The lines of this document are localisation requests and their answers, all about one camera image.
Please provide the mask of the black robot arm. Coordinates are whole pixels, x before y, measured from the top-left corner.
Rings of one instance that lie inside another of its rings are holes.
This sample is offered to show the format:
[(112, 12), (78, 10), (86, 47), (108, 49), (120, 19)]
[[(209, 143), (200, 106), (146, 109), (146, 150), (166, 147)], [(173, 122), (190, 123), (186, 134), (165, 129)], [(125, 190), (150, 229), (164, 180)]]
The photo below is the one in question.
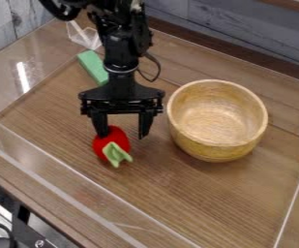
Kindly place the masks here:
[(154, 60), (150, 54), (150, 30), (144, 0), (40, 0), (42, 6), (62, 21), (73, 21), (86, 13), (96, 23), (106, 55), (104, 68), (108, 83), (78, 94), (81, 113), (93, 120), (100, 137), (110, 133), (112, 114), (140, 116), (140, 136), (150, 134), (153, 120), (164, 113), (165, 91), (142, 85), (137, 77), (141, 59)]

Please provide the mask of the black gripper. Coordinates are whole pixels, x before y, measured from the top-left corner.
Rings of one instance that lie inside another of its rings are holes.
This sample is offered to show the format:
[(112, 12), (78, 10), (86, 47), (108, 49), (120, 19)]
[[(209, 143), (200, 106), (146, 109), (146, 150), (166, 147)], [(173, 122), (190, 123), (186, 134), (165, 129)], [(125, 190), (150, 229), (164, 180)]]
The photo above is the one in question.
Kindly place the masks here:
[(136, 69), (116, 71), (105, 68), (108, 82), (78, 94), (81, 113), (92, 117), (97, 134), (109, 135), (108, 114), (140, 114), (140, 139), (150, 133), (153, 117), (164, 112), (165, 91), (142, 85)]

